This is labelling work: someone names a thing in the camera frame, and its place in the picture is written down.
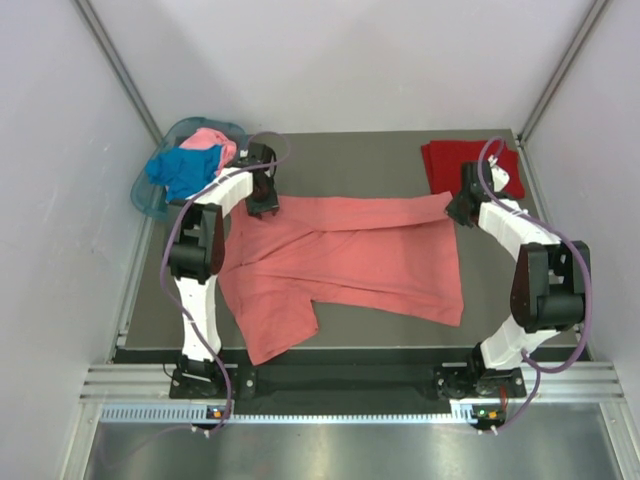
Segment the salmon pink t-shirt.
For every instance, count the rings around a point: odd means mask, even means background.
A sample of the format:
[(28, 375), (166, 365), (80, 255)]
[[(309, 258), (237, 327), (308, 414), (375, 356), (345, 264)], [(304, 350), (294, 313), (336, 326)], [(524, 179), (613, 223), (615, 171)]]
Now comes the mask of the salmon pink t-shirt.
[(451, 199), (283, 196), (276, 215), (260, 218), (233, 208), (218, 284), (251, 363), (314, 336), (316, 302), (459, 326)]

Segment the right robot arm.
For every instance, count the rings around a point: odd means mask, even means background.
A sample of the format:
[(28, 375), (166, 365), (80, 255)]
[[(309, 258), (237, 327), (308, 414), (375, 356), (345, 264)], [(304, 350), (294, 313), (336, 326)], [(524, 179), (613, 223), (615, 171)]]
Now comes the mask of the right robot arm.
[(515, 273), (507, 319), (471, 350), (465, 366), (438, 371), (436, 386), (444, 398), (524, 396), (525, 355), (585, 320), (587, 245), (567, 243), (530, 217), (504, 193), (508, 181), (495, 158), (466, 162), (461, 189), (446, 207), (455, 223), (493, 237), (513, 258)]

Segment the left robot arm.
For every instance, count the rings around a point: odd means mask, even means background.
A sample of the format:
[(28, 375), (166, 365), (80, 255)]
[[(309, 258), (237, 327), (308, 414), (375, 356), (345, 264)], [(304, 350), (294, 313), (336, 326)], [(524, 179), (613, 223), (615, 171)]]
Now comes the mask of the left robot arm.
[(275, 151), (250, 141), (201, 191), (169, 203), (161, 272), (169, 273), (178, 289), (178, 295), (170, 298), (178, 304), (184, 330), (172, 373), (172, 399), (216, 399), (232, 393), (220, 358), (216, 319), (218, 274), (226, 254), (225, 218), (240, 204), (252, 216), (276, 213), (276, 170)]

